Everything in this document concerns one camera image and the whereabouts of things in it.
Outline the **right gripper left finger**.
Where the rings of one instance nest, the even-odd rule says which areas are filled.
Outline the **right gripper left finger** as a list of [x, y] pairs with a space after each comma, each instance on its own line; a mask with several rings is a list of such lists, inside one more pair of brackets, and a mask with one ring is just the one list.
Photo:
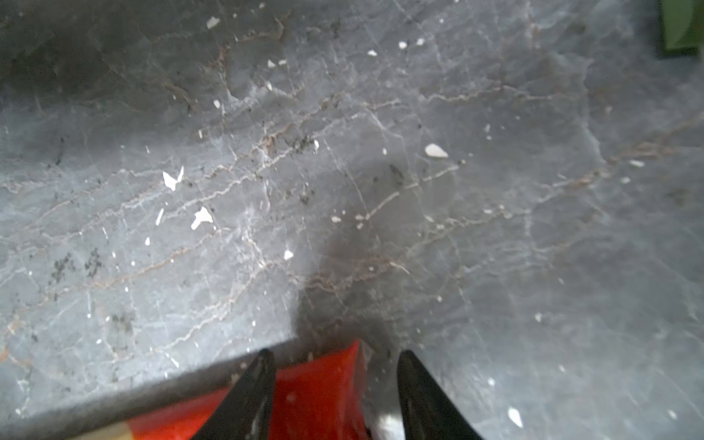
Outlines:
[[269, 439], [276, 366], [271, 350], [258, 352], [244, 374], [192, 440]]

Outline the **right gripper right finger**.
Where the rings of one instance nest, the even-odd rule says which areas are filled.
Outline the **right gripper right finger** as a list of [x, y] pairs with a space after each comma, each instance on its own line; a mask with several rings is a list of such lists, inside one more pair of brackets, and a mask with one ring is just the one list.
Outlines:
[[400, 354], [397, 383], [406, 439], [482, 440], [412, 350]]

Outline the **red spaghetti bag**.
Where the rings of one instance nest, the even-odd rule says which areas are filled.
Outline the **red spaghetti bag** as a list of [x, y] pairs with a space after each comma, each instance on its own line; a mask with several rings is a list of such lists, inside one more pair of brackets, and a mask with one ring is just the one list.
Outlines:
[[[361, 343], [276, 373], [270, 439], [370, 439], [361, 410], [367, 369]], [[81, 439], [189, 439], [228, 388], [113, 423]]]

